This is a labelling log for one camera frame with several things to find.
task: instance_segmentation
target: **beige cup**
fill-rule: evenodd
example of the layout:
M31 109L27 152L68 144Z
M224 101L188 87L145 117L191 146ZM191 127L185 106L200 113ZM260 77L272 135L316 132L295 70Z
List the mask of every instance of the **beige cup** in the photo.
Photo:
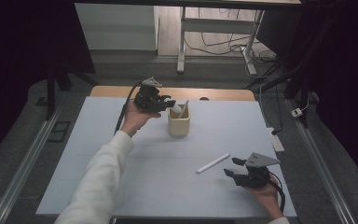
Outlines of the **beige cup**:
M186 108L182 117L179 119L179 114L172 109L168 110L168 131L172 136L185 136L188 134L190 128L190 109Z

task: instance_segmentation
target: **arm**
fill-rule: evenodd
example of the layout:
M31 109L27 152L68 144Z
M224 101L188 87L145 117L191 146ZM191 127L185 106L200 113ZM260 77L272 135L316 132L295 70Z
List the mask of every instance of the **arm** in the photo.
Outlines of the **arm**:
M270 176L271 180L277 183L274 176ZM268 217L271 220L269 224L289 224L289 220L283 216L278 205L278 191L270 184L263 188L249 190L256 198L257 202L266 210Z
M89 161L86 173L81 178L69 205L55 223L103 223L109 222L115 206L116 192L125 161L133 150L133 137L150 118L160 114L139 111L129 103L120 131L102 146Z

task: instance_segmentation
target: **pencil holder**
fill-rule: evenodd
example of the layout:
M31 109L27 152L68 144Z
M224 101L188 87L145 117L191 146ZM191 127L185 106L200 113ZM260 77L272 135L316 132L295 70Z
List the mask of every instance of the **pencil holder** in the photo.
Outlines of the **pencil holder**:
M190 129L190 109L187 106L181 118L172 109L168 110L168 131L172 136L185 136Z

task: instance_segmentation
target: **pen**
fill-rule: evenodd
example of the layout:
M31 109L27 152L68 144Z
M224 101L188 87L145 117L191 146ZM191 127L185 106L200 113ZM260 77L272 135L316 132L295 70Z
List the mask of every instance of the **pen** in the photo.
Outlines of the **pen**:
M183 116L183 113L185 113L185 110L187 109L188 100L185 102L185 105L183 106L182 112L180 112L178 118L181 119Z
M227 153L227 154L225 154L225 155L219 157L219 158L216 159L215 161L211 161L210 163L208 163L208 164L202 166L201 168L199 168L199 169L196 171L197 175L199 175L200 173L202 173L202 172L208 170L209 168L215 166L217 163L219 163L220 161L223 161L223 160L227 159L228 157L229 157L229 153Z

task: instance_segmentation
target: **white wall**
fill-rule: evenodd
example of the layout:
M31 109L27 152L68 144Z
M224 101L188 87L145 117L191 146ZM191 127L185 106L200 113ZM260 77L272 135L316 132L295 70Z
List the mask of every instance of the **white wall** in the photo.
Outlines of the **white wall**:
M156 50L156 7L76 4L89 49Z

